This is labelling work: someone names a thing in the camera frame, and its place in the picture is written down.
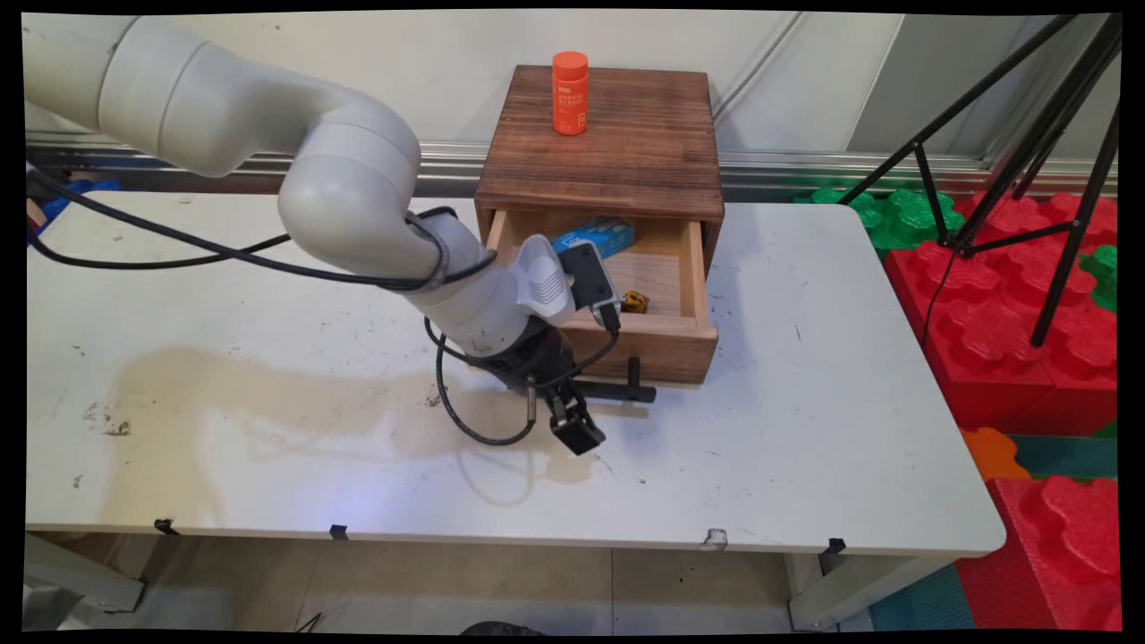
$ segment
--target blue object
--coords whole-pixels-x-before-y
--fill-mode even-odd
[[[553,239],[553,249],[559,253],[584,239],[597,244],[600,258],[605,259],[632,245],[632,226],[615,217],[598,217]]]
[[[119,181],[116,181],[114,179],[104,179],[103,181],[96,183],[92,183],[87,179],[80,179],[79,181],[72,181],[69,183],[68,189],[72,193],[82,195],[84,193],[90,193],[92,190],[111,190],[118,193],[119,190],[123,190],[123,187],[119,184]],[[44,213],[46,221],[44,222],[44,226],[40,226],[35,230],[35,234],[39,235],[40,233],[44,233],[44,229],[47,228],[48,225],[55,220],[55,218],[60,217],[60,213],[63,212],[70,203],[70,199],[60,197],[58,199],[52,199],[50,202],[44,204],[44,207],[40,209],[40,211]],[[24,243],[24,248],[30,245],[32,245],[31,242]]]
[[[875,630],[974,628],[954,564],[871,604],[870,621]]]

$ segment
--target open drawer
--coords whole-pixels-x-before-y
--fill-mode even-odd
[[[553,239],[591,219],[498,210],[487,246],[508,266],[529,235],[539,233]],[[708,322],[700,222],[658,218],[627,221],[633,227],[632,245],[605,259],[605,266],[622,296],[637,290],[648,297],[648,313],[621,313],[616,346],[584,372],[624,378],[629,358],[634,355],[640,359],[641,378],[702,383],[719,333]],[[572,344],[574,360],[583,360],[608,341],[608,331],[587,309],[576,312],[561,331]]]

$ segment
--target white table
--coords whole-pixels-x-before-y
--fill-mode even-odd
[[[235,248],[282,233],[273,196],[92,196]],[[475,229],[469,201],[411,209],[441,204]],[[74,205],[44,241],[203,254]],[[264,254],[321,266],[292,243]],[[171,519],[181,534],[674,549],[726,534],[727,550],[792,555],[843,539],[864,557],[822,580],[814,557],[790,558],[793,622],[820,628],[1005,540],[843,206],[728,204],[706,382],[661,385],[652,406],[590,401],[608,440],[583,457],[547,417],[507,448],[463,435],[400,296],[238,261],[112,272],[29,250],[27,270],[27,529]],[[445,380],[472,426],[521,425],[523,400],[487,374],[447,358]]]

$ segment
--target orange foam block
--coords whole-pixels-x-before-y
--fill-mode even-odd
[[[1014,460],[1018,446],[1009,437],[994,427],[958,431],[984,482],[992,479],[1030,479],[1029,472]]]

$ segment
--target wooden cabinet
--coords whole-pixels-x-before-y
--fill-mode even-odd
[[[566,136],[552,125],[551,68],[519,65],[474,202],[481,239],[505,264],[534,233],[630,222],[633,245],[605,265],[649,311],[622,314],[617,346],[585,374],[624,377],[637,355],[648,379],[703,382],[717,343],[705,277],[724,221],[708,74],[590,66],[589,127]],[[586,311],[561,330],[576,359],[608,340]]]

